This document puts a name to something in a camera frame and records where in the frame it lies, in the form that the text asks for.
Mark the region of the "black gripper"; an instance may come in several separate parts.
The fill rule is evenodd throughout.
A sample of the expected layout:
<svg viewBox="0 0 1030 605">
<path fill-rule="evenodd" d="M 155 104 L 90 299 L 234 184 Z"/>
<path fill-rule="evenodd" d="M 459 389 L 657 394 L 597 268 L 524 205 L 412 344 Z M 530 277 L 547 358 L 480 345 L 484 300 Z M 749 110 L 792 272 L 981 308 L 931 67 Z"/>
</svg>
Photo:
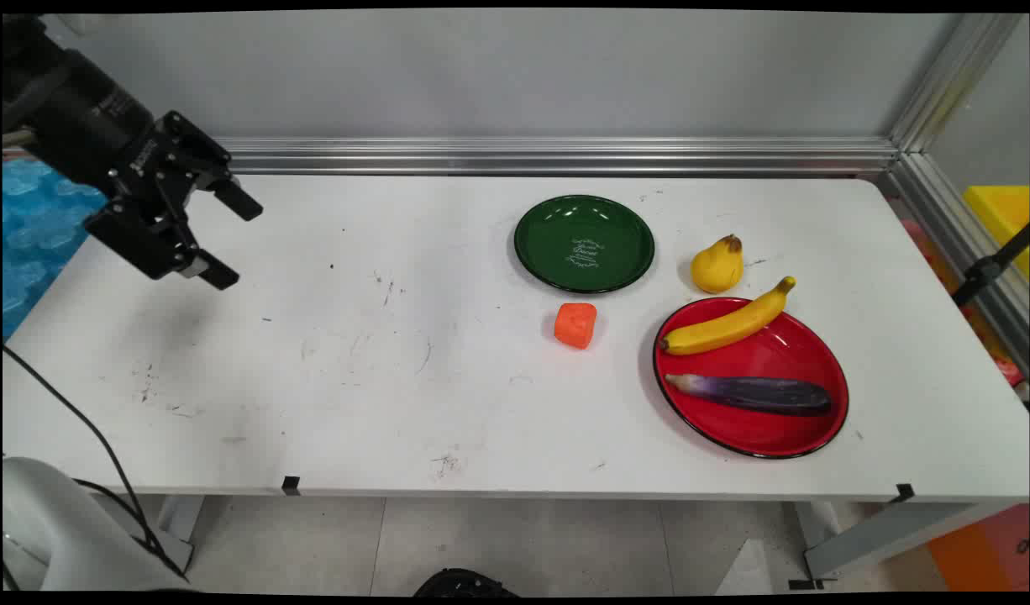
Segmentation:
<svg viewBox="0 0 1030 605">
<path fill-rule="evenodd" d="M 190 184 L 243 221 L 263 207 L 236 180 L 231 154 L 176 111 L 153 119 L 77 51 L 27 47 L 4 57 L 4 125 L 34 131 L 24 148 L 107 199 L 82 225 L 151 280 L 169 273 L 217 290 L 239 273 L 201 248 L 188 229 Z"/>
</svg>

